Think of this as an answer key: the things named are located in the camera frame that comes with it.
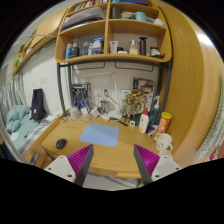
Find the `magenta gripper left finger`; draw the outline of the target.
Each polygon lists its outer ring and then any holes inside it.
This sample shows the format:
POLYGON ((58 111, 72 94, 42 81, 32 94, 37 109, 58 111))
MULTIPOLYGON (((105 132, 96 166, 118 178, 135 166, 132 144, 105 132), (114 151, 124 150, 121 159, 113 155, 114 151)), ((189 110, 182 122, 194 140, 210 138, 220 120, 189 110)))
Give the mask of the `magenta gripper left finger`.
POLYGON ((45 171, 75 183, 78 186, 82 186, 88 173, 93 154, 93 145, 90 144, 69 156, 58 156, 45 168, 45 171))

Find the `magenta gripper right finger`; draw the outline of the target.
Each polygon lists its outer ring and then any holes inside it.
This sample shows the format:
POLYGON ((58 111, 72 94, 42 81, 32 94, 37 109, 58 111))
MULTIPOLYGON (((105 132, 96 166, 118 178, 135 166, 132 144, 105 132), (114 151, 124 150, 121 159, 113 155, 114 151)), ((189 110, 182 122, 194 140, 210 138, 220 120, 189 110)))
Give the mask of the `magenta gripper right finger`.
POLYGON ((134 157, 144 185, 181 170, 171 155, 158 156, 137 144, 134 145, 134 157))

